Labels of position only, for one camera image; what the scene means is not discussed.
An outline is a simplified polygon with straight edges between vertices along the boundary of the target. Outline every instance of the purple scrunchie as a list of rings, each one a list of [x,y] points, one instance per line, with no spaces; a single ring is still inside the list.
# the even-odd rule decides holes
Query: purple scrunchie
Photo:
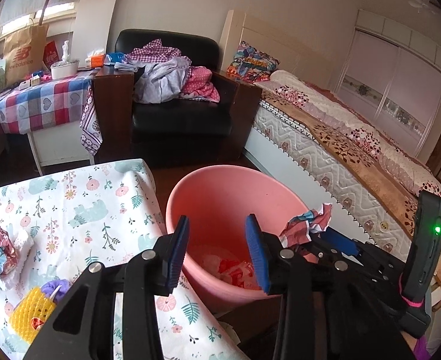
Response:
[[[47,298],[49,298],[54,290],[59,287],[59,291],[57,291],[57,294],[54,296],[54,299],[52,300],[55,304],[59,303],[60,300],[64,297],[64,295],[68,292],[70,285],[69,281],[62,279],[62,280],[52,280],[48,281],[46,284],[44,284],[40,290],[44,295],[46,295]]]

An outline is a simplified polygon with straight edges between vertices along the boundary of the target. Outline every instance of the pink polka dot clothing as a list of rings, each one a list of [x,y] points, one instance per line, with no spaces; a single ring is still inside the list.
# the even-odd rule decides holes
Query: pink polka dot clothing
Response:
[[[218,103],[221,100],[219,92],[210,82],[212,72],[203,66],[190,66],[185,85],[181,90],[181,97],[197,99],[200,97]]]

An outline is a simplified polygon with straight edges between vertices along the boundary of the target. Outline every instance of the wooden headboard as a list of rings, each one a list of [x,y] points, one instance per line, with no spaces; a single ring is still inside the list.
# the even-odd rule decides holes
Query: wooden headboard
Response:
[[[307,47],[299,39],[238,10],[230,10],[227,13],[220,37],[222,71],[226,71],[233,61],[241,41],[278,59],[279,69],[321,88],[328,87],[332,62]]]

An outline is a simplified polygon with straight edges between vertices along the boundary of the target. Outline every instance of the purple cloth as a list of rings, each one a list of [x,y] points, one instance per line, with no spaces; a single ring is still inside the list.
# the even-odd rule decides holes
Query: purple cloth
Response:
[[[53,299],[53,302],[57,304],[69,290],[70,285],[68,280],[63,279],[48,281],[40,288],[40,290],[42,291],[42,293],[44,293],[44,295],[46,295],[47,298],[49,298],[58,286],[61,287],[59,288],[59,291],[57,291],[57,294],[54,296]]]
[[[414,348],[414,356],[417,360],[429,360],[430,355],[427,350],[428,341],[423,335],[421,338],[417,340],[417,343]]]

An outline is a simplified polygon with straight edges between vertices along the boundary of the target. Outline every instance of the yellow toy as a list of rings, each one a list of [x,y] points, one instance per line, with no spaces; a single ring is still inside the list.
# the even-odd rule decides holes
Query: yellow toy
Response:
[[[32,344],[40,328],[56,308],[51,300],[56,292],[47,298],[39,287],[34,287],[12,313],[9,319],[11,327],[29,344]]]

